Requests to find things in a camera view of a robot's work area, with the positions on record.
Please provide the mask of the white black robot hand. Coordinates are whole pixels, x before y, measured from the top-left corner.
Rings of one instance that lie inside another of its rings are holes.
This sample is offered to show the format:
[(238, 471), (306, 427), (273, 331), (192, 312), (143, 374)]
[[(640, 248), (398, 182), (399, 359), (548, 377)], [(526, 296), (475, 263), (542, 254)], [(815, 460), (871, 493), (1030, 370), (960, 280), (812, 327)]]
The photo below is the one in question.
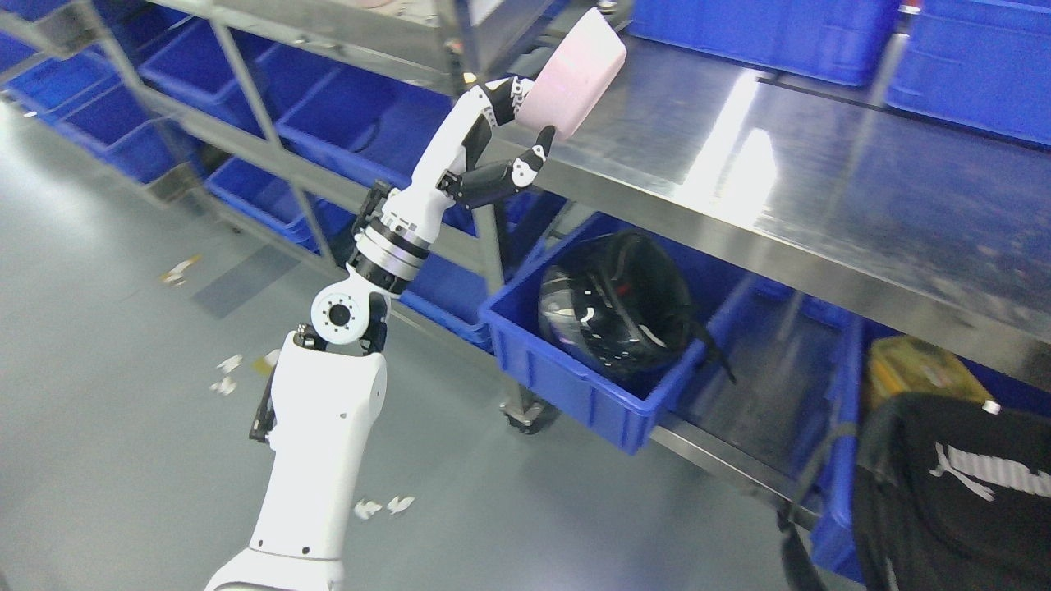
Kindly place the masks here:
[(384, 202), (382, 232), (431, 245), (455, 203), (480, 206), (529, 188), (552, 152), (554, 126), (541, 127), (533, 145), (514, 158), (485, 165), (480, 159), (496, 128), (516, 120), (534, 86), (517, 76), (470, 86), (425, 147), (408, 187)]

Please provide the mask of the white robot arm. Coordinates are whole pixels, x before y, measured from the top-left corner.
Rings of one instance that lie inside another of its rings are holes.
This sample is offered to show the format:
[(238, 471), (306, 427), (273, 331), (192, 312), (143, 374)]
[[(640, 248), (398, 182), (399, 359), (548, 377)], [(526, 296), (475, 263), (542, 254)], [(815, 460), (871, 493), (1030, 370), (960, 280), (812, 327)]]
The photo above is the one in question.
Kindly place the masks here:
[(383, 408), (392, 302), (420, 270), (449, 195), (392, 190), (356, 236), (346, 279), (320, 289), (310, 322), (289, 332), (268, 382), (256, 437), (273, 470), (248, 545), (208, 590), (342, 590), (347, 527), (370, 430)]

